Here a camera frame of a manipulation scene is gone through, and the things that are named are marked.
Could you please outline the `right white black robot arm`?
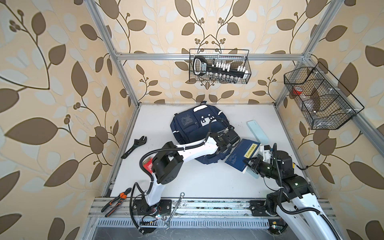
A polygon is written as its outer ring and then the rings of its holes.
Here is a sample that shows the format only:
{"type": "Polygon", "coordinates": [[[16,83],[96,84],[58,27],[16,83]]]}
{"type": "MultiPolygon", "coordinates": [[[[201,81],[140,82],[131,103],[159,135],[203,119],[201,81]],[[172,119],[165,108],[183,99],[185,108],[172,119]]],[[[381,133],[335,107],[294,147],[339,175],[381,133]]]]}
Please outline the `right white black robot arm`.
{"type": "Polygon", "coordinates": [[[322,209],[308,181],[295,174],[295,163],[285,151],[264,146],[244,164],[262,178],[273,179],[278,190],[267,194],[265,212],[280,217],[299,240],[340,240],[341,234],[322,209]]]}

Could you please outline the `navy blue student backpack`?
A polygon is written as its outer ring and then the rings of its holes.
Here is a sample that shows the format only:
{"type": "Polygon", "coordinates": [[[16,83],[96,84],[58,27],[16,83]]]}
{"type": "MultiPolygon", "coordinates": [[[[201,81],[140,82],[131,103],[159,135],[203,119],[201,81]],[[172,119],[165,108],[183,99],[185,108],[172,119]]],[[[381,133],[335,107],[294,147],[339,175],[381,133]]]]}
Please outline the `navy blue student backpack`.
{"type": "Polygon", "coordinates": [[[213,133],[219,133],[230,125],[223,111],[202,103],[197,107],[175,114],[171,130],[177,142],[178,154],[184,160],[195,157],[202,164],[213,164],[225,159],[230,153],[216,154],[218,149],[213,133]]]}

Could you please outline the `dark blue book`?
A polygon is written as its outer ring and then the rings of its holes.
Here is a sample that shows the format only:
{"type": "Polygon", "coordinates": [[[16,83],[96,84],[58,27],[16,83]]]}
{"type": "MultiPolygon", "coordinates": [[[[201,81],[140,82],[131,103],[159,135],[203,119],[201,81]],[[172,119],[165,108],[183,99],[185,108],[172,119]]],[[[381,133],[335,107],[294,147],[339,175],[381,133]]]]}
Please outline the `dark blue book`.
{"type": "Polygon", "coordinates": [[[258,153],[260,145],[259,142],[242,139],[225,160],[225,164],[240,172],[245,171],[248,161],[258,153]]]}

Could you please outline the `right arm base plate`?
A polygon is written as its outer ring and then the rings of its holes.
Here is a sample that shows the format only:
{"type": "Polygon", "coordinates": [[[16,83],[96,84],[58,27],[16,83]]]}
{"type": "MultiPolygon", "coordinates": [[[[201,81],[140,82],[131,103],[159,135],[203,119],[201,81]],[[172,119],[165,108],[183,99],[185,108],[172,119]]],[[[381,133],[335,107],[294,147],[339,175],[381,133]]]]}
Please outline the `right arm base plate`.
{"type": "Polygon", "coordinates": [[[249,201],[249,210],[253,217],[277,217],[277,213],[269,213],[265,200],[251,200],[249,201]]]}

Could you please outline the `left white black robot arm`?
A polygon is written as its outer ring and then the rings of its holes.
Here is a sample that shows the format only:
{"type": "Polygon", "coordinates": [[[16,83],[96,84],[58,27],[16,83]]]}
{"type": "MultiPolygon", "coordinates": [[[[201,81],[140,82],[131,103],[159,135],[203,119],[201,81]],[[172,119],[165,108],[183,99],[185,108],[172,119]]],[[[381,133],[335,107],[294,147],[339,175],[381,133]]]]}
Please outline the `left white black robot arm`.
{"type": "Polygon", "coordinates": [[[144,218],[160,214],[161,196],[165,186],[175,180],[184,163],[203,156],[230,153],[240,140],[234,127],[229,126],[218,133],[208,132],[203,139],[193,143],[175,145],[173,142],[168,142],[162,148],[144,154],[139,161],[139,167],[150,177],[150,185],[144,191],[139,183],[135,182],[129,201],[130,217],[139,233],[145,235],[148,231],[142,227],[144,221],[138,222],[134,217],[135,190],[140,192],[139,201],[144,202],[145,210],[142,214],[144,218]]]}

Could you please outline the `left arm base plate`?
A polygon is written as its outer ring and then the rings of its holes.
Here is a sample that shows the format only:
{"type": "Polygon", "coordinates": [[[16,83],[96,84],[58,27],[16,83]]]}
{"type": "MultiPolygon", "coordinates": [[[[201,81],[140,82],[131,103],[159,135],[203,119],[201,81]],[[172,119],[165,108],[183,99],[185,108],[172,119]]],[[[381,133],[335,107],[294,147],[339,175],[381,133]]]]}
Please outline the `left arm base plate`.
{"type": "Polygon", "coordinates": [[[159,203],[149,206],[145,199],[136,199],[133,203],[133,211],[139,216],[144,215],[167,215],[171,212],[172,200],[161,199],[159,203]]]}

